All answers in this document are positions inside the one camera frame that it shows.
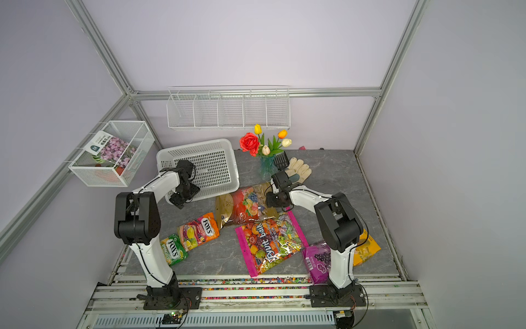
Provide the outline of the white plastic perforated basket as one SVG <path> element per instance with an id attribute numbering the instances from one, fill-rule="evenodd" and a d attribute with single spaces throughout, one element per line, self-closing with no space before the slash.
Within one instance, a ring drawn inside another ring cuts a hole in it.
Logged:
<path id="1" fill-rule="evenodd" d="M 160 150 L 156 155 L 158 171 L 176 167 L 181 160 L 195 166 L 193 184 L 200 191 L 193 201 L 200 201 L 236 191 L 240 187 L 233 147 L 225 138 Z"/>

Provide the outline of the gold red candy bag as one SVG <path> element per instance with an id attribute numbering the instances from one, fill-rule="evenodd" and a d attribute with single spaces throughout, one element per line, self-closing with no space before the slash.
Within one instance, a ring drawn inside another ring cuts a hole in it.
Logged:
<path id="1" fill-rule="evenodd" d="M 278 218 L 277 210 L 266 203 L 270 188 L 270 183 L 265 182 L 216 197 L 214 215 L 218 227 Z"/>

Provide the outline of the pink fruit ball candy bag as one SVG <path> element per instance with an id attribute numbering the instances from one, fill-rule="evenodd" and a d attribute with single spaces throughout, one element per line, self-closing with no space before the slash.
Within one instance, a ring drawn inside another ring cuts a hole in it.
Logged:
<path id="1" fill-rule="evenodd" d="M 255 278 L 309 246 L 293 212 L 235 229 L 249 275 Z"/>

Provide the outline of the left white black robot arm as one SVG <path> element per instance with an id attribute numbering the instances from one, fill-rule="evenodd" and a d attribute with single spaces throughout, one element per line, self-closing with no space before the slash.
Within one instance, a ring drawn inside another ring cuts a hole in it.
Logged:
<path id="1" fill-rule="evenodd" d="M 179 209 L 192 202 L 200 192 L 193 183 L 196 174 L 197 167 L 193 163 L 181 160 L 175 167 L 163 169 L 146 185 L 116 196 L 115 236 L 137 255 L 147 285 L 153 289 L 172 286 L 175 280 L 160 246 L 162 221 L 158 203 L 166 196 Z"/>

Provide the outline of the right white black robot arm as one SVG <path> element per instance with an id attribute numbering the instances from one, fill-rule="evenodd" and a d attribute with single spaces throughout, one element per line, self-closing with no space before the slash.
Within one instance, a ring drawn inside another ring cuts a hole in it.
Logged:
<path id="1" fill-rule="evenodd" d="M 267 205 L 274 208 L 305 208 L 316 215 L 322 237 L 331 250 L 329 282 L 343 293 L 356 286 L 353 256 L 360 236 L 368 230 L 362 215 L 344 193 L 327 194 L 293 183 L 285 171 L 271 176 L 271 192 L 266 192 Z"/>

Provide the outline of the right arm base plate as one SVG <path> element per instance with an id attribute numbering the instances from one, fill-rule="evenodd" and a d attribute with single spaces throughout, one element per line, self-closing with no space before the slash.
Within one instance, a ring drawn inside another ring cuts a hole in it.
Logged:
<path id="1" fill-rule="evenodd" d="M 367 305 L 367 296 L 363 287 L 351 284 L 338 289 L 333 285 L 313 285 L 305 297 L 313 308 L 356 308 Z"/>

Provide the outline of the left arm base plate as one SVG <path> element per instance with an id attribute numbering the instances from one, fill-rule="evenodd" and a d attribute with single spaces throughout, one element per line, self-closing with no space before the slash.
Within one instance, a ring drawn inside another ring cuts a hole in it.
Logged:
<path id="1" fill-rule="evenodd" d="M 201 287 L 147 286 L 144 309 L 154 311 L 198 309 L 202 297 Z"/>

